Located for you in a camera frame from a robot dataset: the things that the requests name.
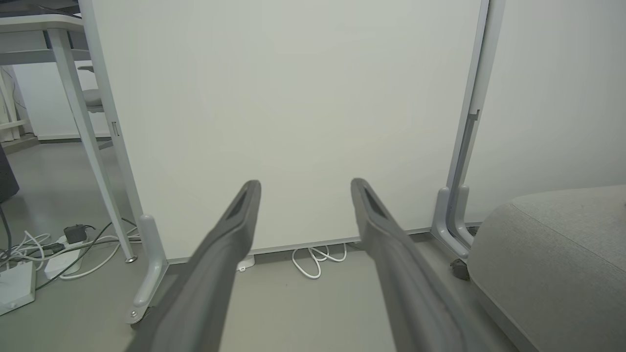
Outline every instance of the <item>black object on floor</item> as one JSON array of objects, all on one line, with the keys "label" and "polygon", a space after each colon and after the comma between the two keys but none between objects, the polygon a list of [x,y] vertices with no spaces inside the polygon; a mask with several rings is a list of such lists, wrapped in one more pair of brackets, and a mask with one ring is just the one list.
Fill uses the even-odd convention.
[{"label": "black object on floor", "polygon": [[450,263],[452,267],[452,275],[457,279],[469,281],[470,280],[470,272],[468,272],[468,265],[465,264],[461,259],[457,259]]},{"label": "black object on floor", "polygon": [[86,240],[87,239],[86,228],[88,226],[89,225],[80,224],[80,225],[69,226],[63,229],[63,232],[65,233],[65,238],[68,240],[68,243],[72,244],[76,242],[83,242],[84,240]]}]

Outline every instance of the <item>white router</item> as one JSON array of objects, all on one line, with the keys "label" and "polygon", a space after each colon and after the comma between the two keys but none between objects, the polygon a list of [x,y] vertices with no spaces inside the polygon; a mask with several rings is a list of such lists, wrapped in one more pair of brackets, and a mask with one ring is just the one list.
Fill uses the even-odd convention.
[{"label": "white router", "polygon": [[0,272],[0,315],[35,300],[35,266],[33,262],[18,264]]}]

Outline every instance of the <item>gray floor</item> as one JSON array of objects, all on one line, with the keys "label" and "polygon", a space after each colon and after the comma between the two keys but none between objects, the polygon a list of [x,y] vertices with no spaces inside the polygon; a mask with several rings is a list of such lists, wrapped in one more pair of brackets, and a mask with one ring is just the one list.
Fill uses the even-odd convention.
[{"label": "gray floor", "polygon": [[[102,154],[120,212],[130,216],[115,153],[109,148]],[[57,237],[75,223],[102,228],[108,222],[81,144],[38,145],[10,155],[9,161],[21,186],[15,197],[3,203],[14,241],[21,241],[23,230]],[[474,299],[468,283],[450,274],[452,255],[429,234],[415,236],[414,241],[493,342],[493,350],[514,351]],[[91,275],[54,282],[37,292],[35,302],[0,316],[2,350],[123,351],[133,337],[123,317],[146,270],[141,246],[133,248],[139,255],[135,263],[125,264],[120,251]],[[93,267],[111,249],[94,248],[82,268]],[[332,250],[339,252],[341,247]],[[306,255],[299,252],[301,265],[314,272]],[[393,351],[370,258],[351,250],[344,262],[321,266],[322,277],[310,280],[295,269],[290,252],[257,256],[257,265],[235,277],[221,350]],[[177,267],[164,279],[163,290],[176,277]],[[38,282],[44,282],[43,273]]]}]

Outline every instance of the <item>metal foot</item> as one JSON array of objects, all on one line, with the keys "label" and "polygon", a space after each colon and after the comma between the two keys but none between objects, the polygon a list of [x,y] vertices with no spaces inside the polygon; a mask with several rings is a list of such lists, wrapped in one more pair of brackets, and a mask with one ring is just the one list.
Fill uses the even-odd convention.
[{"label": "metal foot", "polygon": [[124,252],[124,256],[127,259],[132,258],[134,256],[133,249],[130,247],[128,236],[126,236],[126,231],[124,231],[124,227],[121,224],[120,212],[115,203],[113,191],[111,190],[111,182],[109,176],[106,174],[105,165],[102,161],[100,150],[98,149],[98,141],[96,140],[91,118],[87,112],[87,106],[85,105],[85,97],[83,96],[83,91],[78,79],[68,32],[64,29],[50,28],[48,29],[48,37],[56,60],[56,67],[59,70],[63,89],[68,98],[69,107],[74,116],[81,141],[85,147],[87,159],[96,177],[106,211],[109,214],[109,218],[111,218],[115,233],[120,240],[120,247]]},{"label": "metal foot", "polygon": [[125,317],[126,323],[131,325],[139,322],[146,314],[150,300],[157,291],[168,267],[154,218],[143,214],[137,225],[143,250],[148,257],[148,272],[141,287],[139,287],[139,291],[137,291],[137,295],[135,295],[132,307],[127,311]]},{"label": "metal foot", "polygon": [[448,231],[446,224],[446,214],[448,212],[448,199],[450,198],[450,189],[443,187],[437,193],[437,203],[434,208],[433,228],[431,232],[448,247],[457,257],[467,260],[470,250],[465,247],[458,239],[454,238]]},{"label": "metal foot", "polygon": [[150,312],[152,311],[152,307],[148,307],[146,309],[146,312],[143,314],[143,317],[137,321],[136,323],[130,324],[130,328],[133,330],[137,330],[139,329],[139,327],[141,326],[141,323],[146,320],[146,318],[150,315]]},{"label": "metal foot", "polygon": [[461,239],[465,246],[471,248],[472,243],[474,243],[474,236],[470,234],[465,225],[465,207],[469,196],[470,187],[467,185],[459,186],[456,202],[448,214],[448,228],[452,229],[452,235]]}]

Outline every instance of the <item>power adapter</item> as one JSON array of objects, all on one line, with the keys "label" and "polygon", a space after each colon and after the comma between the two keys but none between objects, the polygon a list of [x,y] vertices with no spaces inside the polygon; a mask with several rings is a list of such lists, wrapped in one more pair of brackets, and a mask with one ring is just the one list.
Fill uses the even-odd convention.
[{"label": "power adapter", "polygon": [[65,238],[68,240],[68,244],[83,242],[87,239],[86,228],[91,227],[89,225],[76,224],[63,229]]}]

